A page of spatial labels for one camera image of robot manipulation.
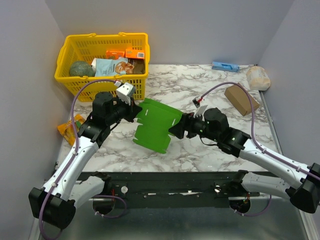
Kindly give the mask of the green paper box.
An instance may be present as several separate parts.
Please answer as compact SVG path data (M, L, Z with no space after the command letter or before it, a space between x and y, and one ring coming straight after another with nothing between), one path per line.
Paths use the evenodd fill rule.
M139 125L133 142L165 154L171 141L169 129L180 121L183 112L150 98L145 98L139 106L142 111L136 116Z

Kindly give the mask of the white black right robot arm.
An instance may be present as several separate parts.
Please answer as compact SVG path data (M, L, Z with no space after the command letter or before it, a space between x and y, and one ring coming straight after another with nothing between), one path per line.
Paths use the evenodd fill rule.
M212 140L224 153L250 161L274 176L261 176L248 171L230 183L230 191L266 193L288 199L293 206L313 214L320 204L320 165L307 165L285 157L257 142L253 136L229 126L227 116L210 108L203 116L183 113L178 123L168 130L178 139L199 136Z

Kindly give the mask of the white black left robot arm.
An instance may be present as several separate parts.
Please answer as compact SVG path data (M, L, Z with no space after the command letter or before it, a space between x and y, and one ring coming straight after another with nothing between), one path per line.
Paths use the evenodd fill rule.
M109 92L99 92L92 102L92 112L76 133L76 140L67 157L52 177L29 193L32 214L39 224L51 224L64 230L74 218L76 209L92 197L107 197L111 185L107 177L96 174L80 184L78 177L87 162L98 151L121 120L133 122L142 108L135 104L128 87L117 90L116 97Z

